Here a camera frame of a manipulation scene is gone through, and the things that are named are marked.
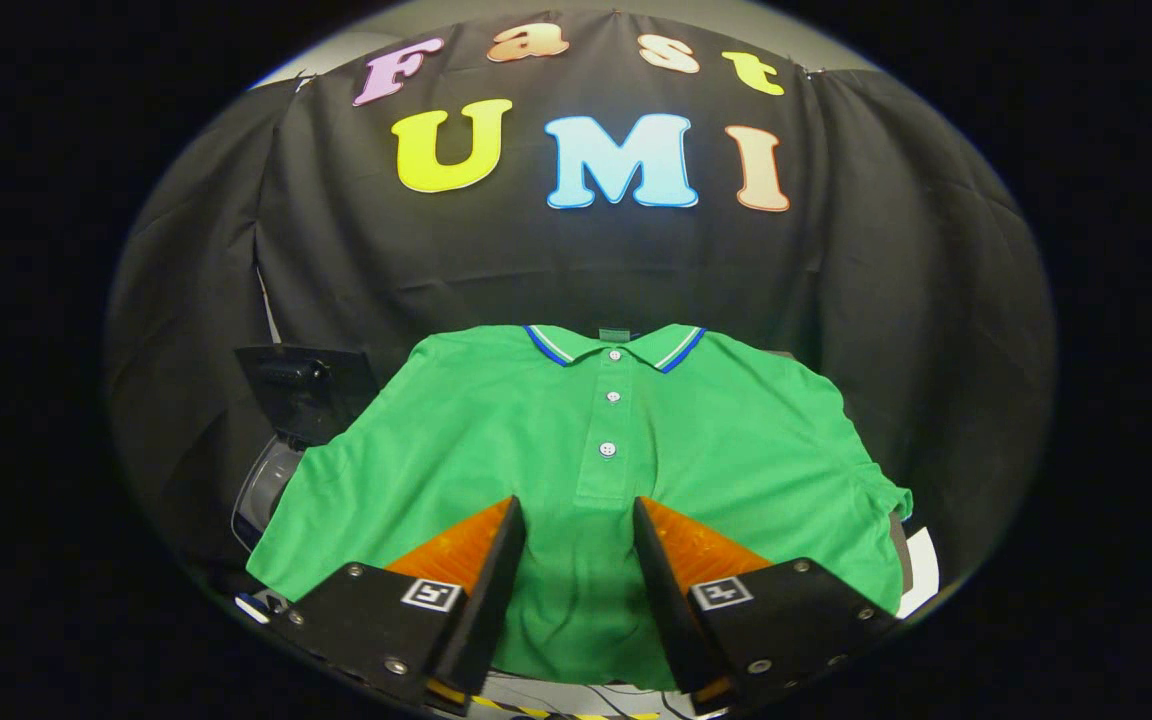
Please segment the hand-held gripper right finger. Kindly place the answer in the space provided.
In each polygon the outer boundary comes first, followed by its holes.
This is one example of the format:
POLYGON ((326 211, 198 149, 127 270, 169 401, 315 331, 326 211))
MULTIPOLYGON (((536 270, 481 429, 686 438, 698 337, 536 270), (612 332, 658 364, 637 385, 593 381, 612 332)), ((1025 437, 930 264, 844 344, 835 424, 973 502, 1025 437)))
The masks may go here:
POLYGON ((646 497, 634 550, 672 679, 702 717, 786 702, 899 626, 817 560, 773 562, 646 497))

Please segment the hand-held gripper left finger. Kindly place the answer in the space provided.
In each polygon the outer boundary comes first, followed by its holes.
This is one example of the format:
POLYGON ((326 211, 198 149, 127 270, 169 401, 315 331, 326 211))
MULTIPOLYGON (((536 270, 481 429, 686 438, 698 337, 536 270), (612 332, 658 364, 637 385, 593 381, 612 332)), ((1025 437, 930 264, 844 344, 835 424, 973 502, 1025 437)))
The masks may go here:
POLYGON ((266 626, 384 702, 463 717, 492 670, 525 543, 507 497, 384 568, 340 564, 266 626))

